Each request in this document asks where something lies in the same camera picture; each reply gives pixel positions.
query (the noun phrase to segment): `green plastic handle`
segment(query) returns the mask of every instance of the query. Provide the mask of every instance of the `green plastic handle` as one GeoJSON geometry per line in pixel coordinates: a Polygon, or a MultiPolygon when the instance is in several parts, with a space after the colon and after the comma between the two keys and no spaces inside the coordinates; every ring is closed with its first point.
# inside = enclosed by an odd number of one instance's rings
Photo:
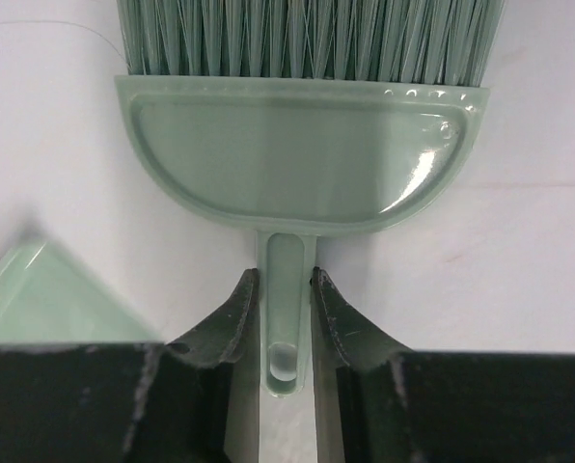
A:
{"type": "Polygon", "coordinates": [[[258,232],[261,383],[276,396],[303,387],[311,354],[316,236],[258,232]]]}

